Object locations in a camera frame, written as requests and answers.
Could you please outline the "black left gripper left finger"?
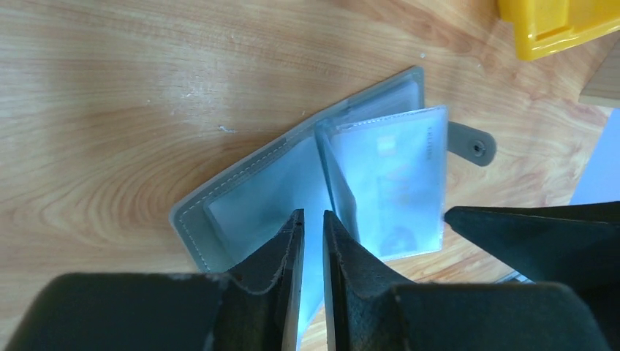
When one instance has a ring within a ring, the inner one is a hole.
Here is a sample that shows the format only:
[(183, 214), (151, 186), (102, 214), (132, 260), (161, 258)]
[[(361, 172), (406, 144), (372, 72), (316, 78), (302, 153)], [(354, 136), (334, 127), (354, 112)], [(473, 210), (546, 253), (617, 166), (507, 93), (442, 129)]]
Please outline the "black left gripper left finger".
[(295, 350), (304, 212), (223, 273), (68, 273), (8, 350)]

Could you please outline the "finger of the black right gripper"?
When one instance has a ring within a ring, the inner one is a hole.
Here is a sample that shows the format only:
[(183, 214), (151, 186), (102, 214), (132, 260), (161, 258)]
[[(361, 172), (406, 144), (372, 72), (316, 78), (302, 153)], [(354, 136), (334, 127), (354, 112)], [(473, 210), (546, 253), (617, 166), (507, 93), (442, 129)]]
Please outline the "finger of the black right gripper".
[(545, 208), (456, 206), (453, 231), (534, 282), (619, 283), (619, 202)]

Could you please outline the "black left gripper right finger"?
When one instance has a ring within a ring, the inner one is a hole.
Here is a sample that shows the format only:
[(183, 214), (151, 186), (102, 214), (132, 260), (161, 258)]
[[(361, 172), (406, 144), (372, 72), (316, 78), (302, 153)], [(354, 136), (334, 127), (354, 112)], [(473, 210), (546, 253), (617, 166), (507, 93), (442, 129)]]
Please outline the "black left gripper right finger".
[(609, 350), (593, 311), (558, 283), (418, 284), (323, 219), (330, 350)]

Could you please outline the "white VIP card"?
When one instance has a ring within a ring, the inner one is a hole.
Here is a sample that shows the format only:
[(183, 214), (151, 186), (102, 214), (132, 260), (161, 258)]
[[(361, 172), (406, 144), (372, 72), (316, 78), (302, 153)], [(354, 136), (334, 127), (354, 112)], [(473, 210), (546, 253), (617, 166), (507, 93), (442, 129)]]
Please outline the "white VIP card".
[(330, 144), (352, 196), (360, 243), (382, 260), (442, 248), (447, 108), (336, 128)]

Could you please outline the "wooden shelf unit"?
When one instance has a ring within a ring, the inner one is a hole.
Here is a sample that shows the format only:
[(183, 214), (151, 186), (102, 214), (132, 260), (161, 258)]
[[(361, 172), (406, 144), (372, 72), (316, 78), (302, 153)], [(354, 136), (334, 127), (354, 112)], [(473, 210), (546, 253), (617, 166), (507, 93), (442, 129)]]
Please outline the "wooden shelf unit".
[(587, 105), (619, 109), (619, 83), (619, 41), (617, 41), (580, 92), (578, 101)]

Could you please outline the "yellow plastic bin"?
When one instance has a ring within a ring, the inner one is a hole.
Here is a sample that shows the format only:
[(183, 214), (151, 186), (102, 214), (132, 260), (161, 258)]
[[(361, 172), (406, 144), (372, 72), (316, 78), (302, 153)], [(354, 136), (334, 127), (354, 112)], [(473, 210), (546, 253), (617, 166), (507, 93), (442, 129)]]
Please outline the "yellow plastic bin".
[(533, 61), (619, 30), (619, 0), (499, 0), (518, 59)]

